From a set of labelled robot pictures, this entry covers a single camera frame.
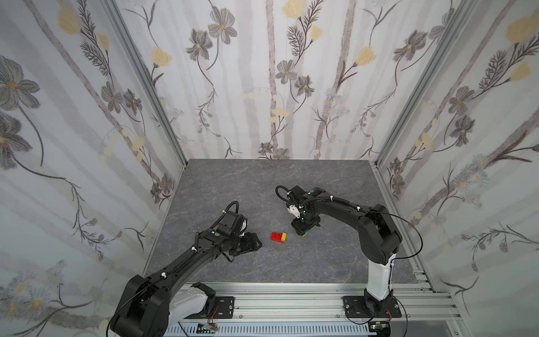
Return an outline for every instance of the aluminum frame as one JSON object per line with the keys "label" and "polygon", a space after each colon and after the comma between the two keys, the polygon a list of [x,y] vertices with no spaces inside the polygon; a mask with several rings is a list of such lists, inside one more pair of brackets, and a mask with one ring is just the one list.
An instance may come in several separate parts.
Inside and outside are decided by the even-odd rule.
{"label": "aluminum frame", "polygon": [[153,83],[151,82],[151,78],[149,77],[150,74],[147,72],[144,62],[142,61],[142,58],[139,55],[138,50],[135,46],[135,43],[133,42],[133,39],[131,39],[129,30],[127,29],[127,26],[123,21],[120,9],[118,8],[114,0],[100,0],[100,2],[105,12],[107,13],[107,17],[117,37],[119,38],[120,43],[125,53],[127,54],[127,58],[129,59],[129,62],[131,63],[131,66],[133,67],[133,70],[135,71],[137,77],[139,78],[141,85],[146,92],[146,95],[148,95],[148,97],[150,98],[150,104],[152,105],[153,110],[157,114],[159,123],[163,127],[163,131],[165,132],[165,135],[169,140],[170,145],[172,146],[174,154],[176,155],[176,159],[178,160],[180,165],[185,168],[185,166],[187,165],[187,157],[183,153],[182,147],[179,145],[174,130],[172,130],[167,114],[163,109],[161,101],[157,95],[157,91],[155,90],[155,86],[153,85]]}
{"label": "aluminum frame", "polygon": [[416,106],[419,104],[420,98],[423,96],[427,90],[427,87],[434,79],[435,73],[440,68],[449,49],[457,40],[457,36],[465,26],[478,3],[479,0],[462,0],[462,2],[459,4],[455,14],[453,14],[453,19],[449,23],[449,26],[446,28],[446,31],[440,40],[440,43],[438,43],[436,46],[436,49],[434,50],[429,63],[425,67],[423,74],[421,74],[421,77],[413,89],[412,94],[404,105],[404,108],[397,118],[397,121],[391,128],[391,132],[385,139],[384,145],[382,145],[380,153],[378,154],[378,158],[376,160],[377,163],[383,162],[387,159],[391,148],[404,130],[406,122],[410,118]]}
{"label": "aluminum frame", "polygon": [[[234,316],[227,322],[348,321],[342,297],[362,295],[366,287],[366,284],[338,283],[205,284],[214,289],[217,296],[234,296]],[[181,289],[190,286],[185,284]],[[409,315],[408,320],[462,320],[451,295],[434,293],[427,283],[394,284],[393,289]],[[406,318],[403,314],[401,318],[393,319],[404,321]]]}

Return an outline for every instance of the yellow flower pattern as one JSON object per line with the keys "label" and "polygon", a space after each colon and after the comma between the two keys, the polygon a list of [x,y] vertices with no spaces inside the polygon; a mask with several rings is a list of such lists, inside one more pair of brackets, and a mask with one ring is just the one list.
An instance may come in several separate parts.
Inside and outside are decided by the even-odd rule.
{"label": "yellow flower pattern", "polygon": [[137,137],[133,141],[133,144],[131,145],[131,150],[138,151],[141,147],[144,146],[144,138],[143,137]]}
{"label": "yellow flower pattern", "polygon": [[151,59],[158,67],[166,67],[172,61],[172,55],[168,55],[167,52],[159,47],[154,47],[151,51]]}
{"label": "yellow flower pattern", "polygon": [[58,26],[66,33],[74,35],[80,33],[81,24],[77,12],[67,3],[60,3]]}
{"label": "yellow flower pattern", "polygon": [[283,117],[290,116],[290,112],[286,111],[286,109],[283,109],[283,108],[273,109],[272,112],[275,116],[283,116]]}
{"label": "yellow flower pattern", "polygon": [[103,49],[108,51],[108,36],[106,36],[105,34],[99,34],[99,33],[97,33],[96,35],[98,37],[99,44],[101,44],[101,47],[103,47]]}
{"label": "yellow flower pattern", "polygon": [[511,81],[520,81],[525,78],[530,77],[531,68],[529,64],[524,61],[522,62],[511,74]]}
{"label": "yellow flower pattern", "polygon": [[423,144],[425,150],[432,150],[432,136],[428,133],[423,133],[423,135],[421,135],[421,138],[416,140],[415,143],[417,148],[419,148],[421,144]]}
{"label": "yellow flower pattern", "polygon": [[316,41],[322,37],[323,33],[324,33],[324,29],[318,27],[317,25],[314,25],[310,31],[310,39],[313,41]]}
{"label": "yellow flower pattern", "polygon": [[371,63],[376,58],[374,54],[374,49],[371,47],[365,47],[361,49],[360,54],[357,56],[356,65],[357,66],[366,66]]}
{"label": "yellow flower pattern", "polygon": [[289,0],[282,11],[287,17],[297,19],[305,12],[305,0]]}
{"label": "yellow flower pattern", "polygon": [[507,27],[506,37],[512,43],[522,43],[539,27],[539,11],[525,16]]}
{"label": "yellow flower pattern", "polygon": [[39,307],[41,307],[41,304],[42,304],[42,300],[41,299],[37,299],[35,300],[33,303],[32,303],[32,309],[38,309]]}

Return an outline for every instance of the ventilation grille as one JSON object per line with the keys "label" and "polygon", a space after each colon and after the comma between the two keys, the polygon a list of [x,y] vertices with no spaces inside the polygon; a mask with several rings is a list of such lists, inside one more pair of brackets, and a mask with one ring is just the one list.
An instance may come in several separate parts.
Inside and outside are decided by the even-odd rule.
{"label": "ventilation grille", "polygon": [[[346,322],[219,322],[215,333],[196,333],[198,323],[182,323],[189,337],[195,336],[279,336],[279,337],[309,337],[309,336],[371,336],[366,325],[356,325]],[[167,329],[164,337],[185,337],[178,324]]]}

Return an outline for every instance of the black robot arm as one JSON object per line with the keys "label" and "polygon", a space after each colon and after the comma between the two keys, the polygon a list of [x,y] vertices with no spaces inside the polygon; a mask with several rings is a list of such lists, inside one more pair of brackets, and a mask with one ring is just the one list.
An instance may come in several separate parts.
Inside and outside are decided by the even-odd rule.
{"label": "black robot arm", "polygon": [[387,264],[402,241],[391,216],[382,214],[388,212],[382,205],[352,205],[318,187],[305,192],[294,186],[288,193],[287,208],[290,213],[295,213],[292,227],[298,235],[305,235],[312,227],[320,226],[320,214],[346,223],[357,231],[363,254],[377,264]]}
{"label": "black robot arm", "polygon": [[[236,211],[229,208],[236,204]],[[208,229],[196,235],[193,244],[166,267],[144,278],[136,275],[123,291],[115,314],[110,320],[112,331],[122,337],[159,337],[168,327],[172,298],[187,279],[202,266],[228,252],[233,257],[259,250],[262,243],[254,233],[245,232],[247,219],[238,212],[238,202],[228,205],[223,214]],[[195,285],[207,294],[207,286]],[[206,305],[210,313],[213,303]]]}

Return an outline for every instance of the metal mounting plate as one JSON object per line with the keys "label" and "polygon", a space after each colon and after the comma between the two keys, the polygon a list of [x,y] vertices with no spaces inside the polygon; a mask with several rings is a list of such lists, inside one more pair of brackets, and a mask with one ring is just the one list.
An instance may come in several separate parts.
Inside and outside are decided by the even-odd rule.
{"label": "metal mounting plate", "polygon": [[234,316],[234,297],[233,296],[217,296],[215,297],[215,305],[217,311],[214,319],[231,319]]}
{"label": "metal mounting plate", "polygon": [[[364,299],[363,296],[343,296],[342,297],[344,312],[348,318],[371,318],[371,315],[365,311],[363,306]],[[400,318],[402,314],[400,313],[400,307],[397,304],[397,300],[392,298],[390,304],[388,305],[388,310],[391,313],[392,318]],[[379,313],[376,315],[377,318],[389,318],[387,312]]]}

